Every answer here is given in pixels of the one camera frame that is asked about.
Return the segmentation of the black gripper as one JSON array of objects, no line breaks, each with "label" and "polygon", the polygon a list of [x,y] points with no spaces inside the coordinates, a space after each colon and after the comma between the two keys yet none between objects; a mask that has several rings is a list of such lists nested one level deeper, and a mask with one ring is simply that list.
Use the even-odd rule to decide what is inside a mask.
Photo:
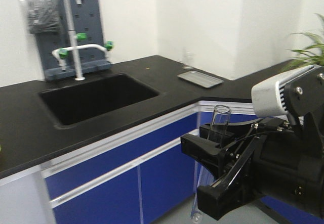
[{"label": "black gripper", "polygon": [[209,216],[271,196],[323,217],[323,120],[307,118],[300,130],[278,118],[206,123],[199,136],[180,141],[182,153],[215,178],[197,188],[198,207]]}]

